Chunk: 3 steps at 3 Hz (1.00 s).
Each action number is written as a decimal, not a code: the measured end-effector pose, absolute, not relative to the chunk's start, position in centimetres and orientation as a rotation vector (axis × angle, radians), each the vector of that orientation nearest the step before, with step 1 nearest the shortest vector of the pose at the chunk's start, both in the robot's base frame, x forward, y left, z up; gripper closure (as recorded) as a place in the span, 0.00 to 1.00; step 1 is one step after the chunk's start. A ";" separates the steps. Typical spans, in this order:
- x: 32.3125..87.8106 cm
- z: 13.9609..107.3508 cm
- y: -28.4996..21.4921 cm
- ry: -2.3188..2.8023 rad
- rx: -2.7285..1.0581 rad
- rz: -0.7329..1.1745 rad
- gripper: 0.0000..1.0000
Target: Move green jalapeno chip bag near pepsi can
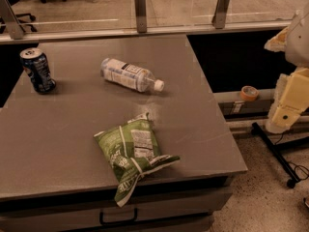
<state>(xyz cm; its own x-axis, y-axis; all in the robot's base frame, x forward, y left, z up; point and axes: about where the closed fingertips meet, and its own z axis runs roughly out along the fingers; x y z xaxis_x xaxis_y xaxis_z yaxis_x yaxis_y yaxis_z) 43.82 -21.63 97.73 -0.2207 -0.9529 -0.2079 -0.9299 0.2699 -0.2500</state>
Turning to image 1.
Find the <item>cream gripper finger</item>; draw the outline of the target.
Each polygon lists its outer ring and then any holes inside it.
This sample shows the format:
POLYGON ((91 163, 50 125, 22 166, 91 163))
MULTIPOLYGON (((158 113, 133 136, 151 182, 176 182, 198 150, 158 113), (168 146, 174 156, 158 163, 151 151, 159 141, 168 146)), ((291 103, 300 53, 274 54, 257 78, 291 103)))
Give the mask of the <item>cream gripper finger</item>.
POLYGON ((298 67, 290 75, 281 73, 274 91, 274 103, 267 115, 266 129, 283 133, 309 107, 309 69, 298 67))
POLYGON ((264 49, 272 52, 284 52, 286 50, 288 27, 282 29, 278 34, 265 43, 264 49))

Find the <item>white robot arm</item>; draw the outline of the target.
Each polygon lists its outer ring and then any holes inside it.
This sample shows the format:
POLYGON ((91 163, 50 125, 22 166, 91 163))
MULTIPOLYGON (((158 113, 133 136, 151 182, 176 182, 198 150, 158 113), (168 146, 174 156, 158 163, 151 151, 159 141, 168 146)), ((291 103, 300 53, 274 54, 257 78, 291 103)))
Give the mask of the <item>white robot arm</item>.
POLYGON ((283 133, 309 107, 309 4, 295 12, 291 24, 268 40, 265 49, 283 51, 296 66, 291 74, 280 74, 267 115, 267 131, 283 133))

